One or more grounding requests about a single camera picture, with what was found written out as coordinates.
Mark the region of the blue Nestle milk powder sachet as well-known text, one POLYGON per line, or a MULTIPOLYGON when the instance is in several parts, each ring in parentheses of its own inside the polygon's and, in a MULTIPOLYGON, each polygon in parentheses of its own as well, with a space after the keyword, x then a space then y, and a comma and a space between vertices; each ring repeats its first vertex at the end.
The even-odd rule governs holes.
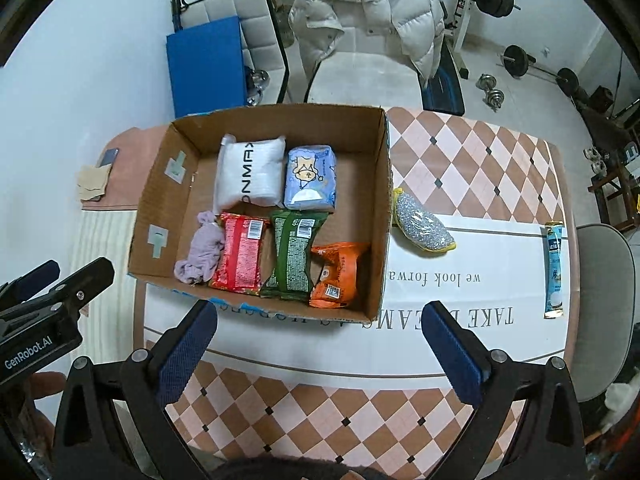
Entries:
POLYGON ((544 225, 547 243, 547 290, 544 317, 547 320, 560 318, 563 313, 562 293, 562 238, 561 222, 548 222, 544 225))

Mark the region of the purple cloth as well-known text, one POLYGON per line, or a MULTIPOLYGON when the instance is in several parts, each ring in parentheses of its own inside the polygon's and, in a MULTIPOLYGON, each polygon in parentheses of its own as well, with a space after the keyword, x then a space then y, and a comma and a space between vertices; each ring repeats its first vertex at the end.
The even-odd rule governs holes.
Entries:
POLYGON ((200 227, 192 237, 188 255, 174 267, 175 278, 189 285, 209 282, 224 252, 224 230, 213 211, 200 212, 198 223, 200 227))

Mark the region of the silver yellow scrubbing sponge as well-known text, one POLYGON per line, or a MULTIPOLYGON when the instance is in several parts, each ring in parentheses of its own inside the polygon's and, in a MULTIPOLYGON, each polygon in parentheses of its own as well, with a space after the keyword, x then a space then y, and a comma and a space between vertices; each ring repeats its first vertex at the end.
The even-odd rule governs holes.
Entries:
POLYGON ((402 188, 393 192, 393 224, 416 248, 432 254, 444 254, 457 248, 446 226, 416 198, 402 188))

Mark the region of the orange snack packet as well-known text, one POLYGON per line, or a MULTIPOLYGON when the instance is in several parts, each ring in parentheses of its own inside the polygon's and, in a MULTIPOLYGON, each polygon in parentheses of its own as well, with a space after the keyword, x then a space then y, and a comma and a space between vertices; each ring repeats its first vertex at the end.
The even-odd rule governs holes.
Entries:
POLYGON ((311 255, 322 262, 318 282, 309 297, 316 309, 343 309, 358 298, 359 263, 369 252, 367 243, 341 242, 311 248, 311 255))

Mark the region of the beige folded cloth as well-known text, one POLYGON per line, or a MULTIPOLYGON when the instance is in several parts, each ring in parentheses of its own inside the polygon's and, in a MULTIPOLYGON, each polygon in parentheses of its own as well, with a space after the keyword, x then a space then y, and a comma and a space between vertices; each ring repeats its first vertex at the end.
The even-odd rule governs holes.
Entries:
POLYGON ((77 196, 80 200, 98 200, 105 194, 112 165, 99 167, 83 166, 77 174, 77 196))

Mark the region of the grey chair right side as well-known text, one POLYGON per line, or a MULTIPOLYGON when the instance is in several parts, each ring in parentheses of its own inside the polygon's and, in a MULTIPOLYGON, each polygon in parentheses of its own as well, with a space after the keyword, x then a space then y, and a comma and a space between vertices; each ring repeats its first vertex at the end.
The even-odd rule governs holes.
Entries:
POLYGON ((603 223, 577 229, 580 304, 570 374, 577 400, 590 401, 620 374, 636 310, 634 254, 620 231, 603 223))

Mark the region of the dark phone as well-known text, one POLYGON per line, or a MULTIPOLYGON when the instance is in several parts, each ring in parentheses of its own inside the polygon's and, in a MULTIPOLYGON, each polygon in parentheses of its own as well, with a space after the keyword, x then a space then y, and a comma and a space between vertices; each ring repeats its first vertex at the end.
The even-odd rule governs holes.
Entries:
POLYGON ((117 158, 118 153, 118 148, 110 148, 109 150, 106 150, 99 162, 98 167, 101 168, 105 166, 112 166, 117 158))

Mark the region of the red snack packet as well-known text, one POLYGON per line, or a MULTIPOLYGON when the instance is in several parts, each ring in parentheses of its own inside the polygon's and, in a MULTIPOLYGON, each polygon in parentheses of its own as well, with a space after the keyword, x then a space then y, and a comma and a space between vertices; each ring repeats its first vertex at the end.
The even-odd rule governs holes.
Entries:
POLYGON ((246 214, 221 214, 224 250, 209 286, 236 294, 258 296, 262 289, 262 239, 270 222, 246 214))

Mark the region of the checkered printed tablecloth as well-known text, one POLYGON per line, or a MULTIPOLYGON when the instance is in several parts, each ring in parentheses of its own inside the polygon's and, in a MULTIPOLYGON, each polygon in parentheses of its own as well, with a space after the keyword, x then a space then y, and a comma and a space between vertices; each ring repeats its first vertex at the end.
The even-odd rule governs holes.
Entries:
POLYGON ((195 300, 218 310, 214 339, 166 410, 187 444, 222 458, 304 456, 420 478, 471 415, 422 337, 424 304, 442 302, 486 346, 517 360, 572 353, 577 237, 550 142, 425 110, 312 104, 186 117, 158 132, 128 266, 149 287, 144 340, 157 342, 195 300), (175 278, 196 217, 213 205, 225 134, 333 148, 336 209, 314 240, 370 245, 351 307, 320 310, 175 278), (457 248, 432 254, 411 244, 393 224, 395 188, 439 218, 457 248), (563 225, 564 313, 547 320, 552 221, 563 225))

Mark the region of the white ONMAX tissue pack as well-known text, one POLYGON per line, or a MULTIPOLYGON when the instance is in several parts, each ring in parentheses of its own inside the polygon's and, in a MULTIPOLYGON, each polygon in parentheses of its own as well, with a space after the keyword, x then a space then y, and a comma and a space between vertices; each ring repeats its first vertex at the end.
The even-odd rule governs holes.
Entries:
POLYGON ((213 213, 239 204, 282 207, 284 166, 284 136, 238 142, 232 134, 225 134, 217 157, 213 213))

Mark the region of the chrome dumbbell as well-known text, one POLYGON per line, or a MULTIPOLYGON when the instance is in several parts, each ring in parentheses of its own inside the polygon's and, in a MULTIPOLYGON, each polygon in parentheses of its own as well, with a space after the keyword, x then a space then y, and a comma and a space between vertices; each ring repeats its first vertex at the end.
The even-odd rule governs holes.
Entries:
POLYGON ((497 87, 496 77, 491 74, 481 74, 476 86, 484 92, 484 103, 494 112, 498 112, 504 101, 504 93, 497 87))

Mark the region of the grey padded chair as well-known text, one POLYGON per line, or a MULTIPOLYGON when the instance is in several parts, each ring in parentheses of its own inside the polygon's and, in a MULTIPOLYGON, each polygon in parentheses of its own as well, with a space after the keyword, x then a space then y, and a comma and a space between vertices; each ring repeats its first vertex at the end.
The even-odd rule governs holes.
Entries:
POLYGON ((305 101, 379 107, 423 107, 419 72, 393 35, 349 27, 309 78, 305 101))

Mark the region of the barbell on floor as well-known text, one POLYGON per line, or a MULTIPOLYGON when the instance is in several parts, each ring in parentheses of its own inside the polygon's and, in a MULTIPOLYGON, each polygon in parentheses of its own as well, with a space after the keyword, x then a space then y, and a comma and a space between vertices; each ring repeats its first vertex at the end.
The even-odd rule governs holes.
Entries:
POLYGON ((527 53, 517 44, 510 44, 510 46, 505 47, 499 58, 502 66, 512 78, 521 79, 531 70, 545 74, 550 76, 561 91, 571 98, 577 96, 582 88, 574 70, 568 67, 562 67, 559 70, 544 67, 537 62, 533 55, 527 53))

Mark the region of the white weight bench rack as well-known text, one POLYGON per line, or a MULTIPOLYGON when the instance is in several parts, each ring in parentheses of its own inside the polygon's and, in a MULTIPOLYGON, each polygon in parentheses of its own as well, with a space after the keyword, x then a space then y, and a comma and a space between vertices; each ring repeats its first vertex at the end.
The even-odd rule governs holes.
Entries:
POLYGON ((471 10, 474 8, 473 0, 457 0, 454 14, 450 22, 450 29, 446 32, 446 46, 454 62, 454 68, 458 75, 469 79, 469 69, 462 58, 462 47, 471 21, 471 10))

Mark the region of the white puffer jacket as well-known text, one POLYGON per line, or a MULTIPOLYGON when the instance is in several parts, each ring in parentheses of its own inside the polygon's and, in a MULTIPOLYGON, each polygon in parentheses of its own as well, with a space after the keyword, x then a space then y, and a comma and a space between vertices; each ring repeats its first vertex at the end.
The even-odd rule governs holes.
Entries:
POLYGON ((288 24, 308 77, 353 27, 397 37, 426 86, 439 68, 445 39, 440 0, 294 0, 288 24))

